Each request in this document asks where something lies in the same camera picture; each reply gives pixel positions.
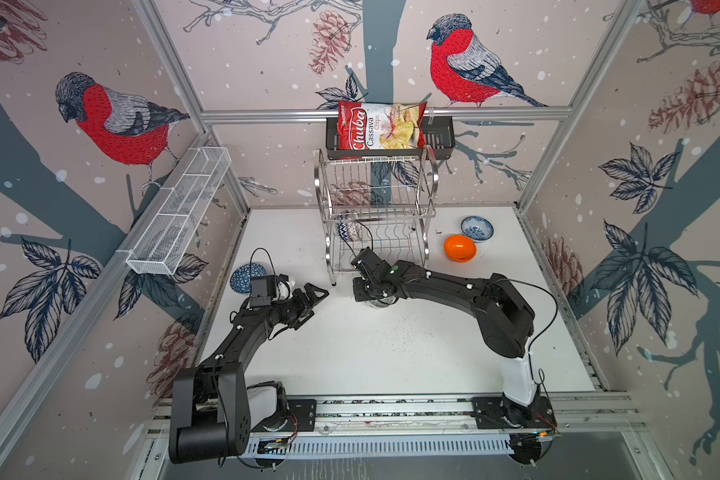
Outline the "green pattern bowl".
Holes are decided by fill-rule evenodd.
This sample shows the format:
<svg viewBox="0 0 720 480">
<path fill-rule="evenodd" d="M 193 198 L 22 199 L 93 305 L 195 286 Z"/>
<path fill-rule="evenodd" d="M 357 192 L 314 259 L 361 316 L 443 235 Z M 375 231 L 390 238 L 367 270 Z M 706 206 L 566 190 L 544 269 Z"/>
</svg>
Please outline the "green pattern bowl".
<svg viewBox="0 0 720 480">
<path fill-rule="evenodd" d="M 374 308 L 387 308 L 389 306 L 394 305 L 398 301 L 398 298 L 395 296 L 389 296 L 384 298 L 378 298 L 378 299 L 371 299 L 366 301 L 366 304 L 368 306 L 374 307 Z"/>
</svg>

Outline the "dark red pattern bowl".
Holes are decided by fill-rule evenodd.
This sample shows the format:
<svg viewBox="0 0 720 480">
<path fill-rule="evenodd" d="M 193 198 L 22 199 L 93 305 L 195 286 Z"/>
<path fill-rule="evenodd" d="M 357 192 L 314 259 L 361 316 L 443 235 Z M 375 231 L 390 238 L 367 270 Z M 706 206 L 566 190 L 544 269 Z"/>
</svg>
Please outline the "dark red pattern bowl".
<svg viewBox="0 0 720 480">
<path fill-rule="evenodd" d="M 357 242 L 363 240 L 364 229 L 356 221 L 347 222 L 347 236 L 350 242 Z"/>
</svg>

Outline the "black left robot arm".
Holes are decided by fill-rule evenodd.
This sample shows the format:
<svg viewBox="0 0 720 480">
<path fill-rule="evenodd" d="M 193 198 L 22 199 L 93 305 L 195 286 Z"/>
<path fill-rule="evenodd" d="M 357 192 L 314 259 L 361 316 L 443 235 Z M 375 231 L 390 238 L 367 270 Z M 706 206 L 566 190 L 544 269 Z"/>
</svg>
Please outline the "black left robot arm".
<svg viewBox="0 0 720 480">
<path fill-rule="evenodd" d="M 200 364 L 173 381 L 168 452 L 172 463 L 243 455 L 256 427 L 279 431 L 298 418 L 280 381 L 247 385 L 245 371 L 273 330 L 299 329 L 329 292 L 307 283 L 281 299 L 273 276 L 257 277 L 232 319 L 232 330 Z"/>
</svg>

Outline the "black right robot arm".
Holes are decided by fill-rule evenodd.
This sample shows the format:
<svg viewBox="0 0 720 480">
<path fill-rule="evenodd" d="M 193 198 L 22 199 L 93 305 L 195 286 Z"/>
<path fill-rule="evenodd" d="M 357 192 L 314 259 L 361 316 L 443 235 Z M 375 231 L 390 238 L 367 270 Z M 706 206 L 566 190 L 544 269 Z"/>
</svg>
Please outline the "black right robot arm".
<svg viewBox="0 0 720 480">
<path fill-rule="evenodd" d="M 393 265 L 369 248 L 351 260 L 359 273 L 353 279 L 358 302 L 426 300 L 473 317 L 485 345 L 503 358 L 503 400 L 528 409 L 539 396 L 528 349 L 535 312 L 507 277 L 463 278 L 427 269 L 409 261 Z"/>
</svg>

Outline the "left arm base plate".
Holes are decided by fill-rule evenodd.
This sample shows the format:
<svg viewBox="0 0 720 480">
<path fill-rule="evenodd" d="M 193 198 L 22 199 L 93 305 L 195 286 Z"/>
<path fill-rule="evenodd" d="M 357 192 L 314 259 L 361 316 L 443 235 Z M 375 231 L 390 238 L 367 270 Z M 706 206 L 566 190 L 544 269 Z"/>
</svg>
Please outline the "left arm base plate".
<svg viewBox="0 0 720 480">
<path fill-rule="evenodd" d="M 315 430 L 317 402 L 314 399 L 288 399 L 287 405 L 287 409 L 279 408 L 272 419 L 261 420 L 251 431 L 284 435 Z"/>
</svg>

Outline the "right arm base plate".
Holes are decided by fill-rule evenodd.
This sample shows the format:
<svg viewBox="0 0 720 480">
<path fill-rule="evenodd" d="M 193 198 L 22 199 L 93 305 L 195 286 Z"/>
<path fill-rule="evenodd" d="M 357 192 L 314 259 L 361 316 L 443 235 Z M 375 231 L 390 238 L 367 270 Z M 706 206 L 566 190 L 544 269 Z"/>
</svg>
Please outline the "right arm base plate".
<svg viewBox="0 0 720 480">
<path fill-rule="evenodd" d="M 538 394 L 529 406 L 522 406 L 504 396 L 473 397 L 471 404 L 473 417 L 480 430 L 557 429 L 551 402 L 541 394 Z"/>
</svg>

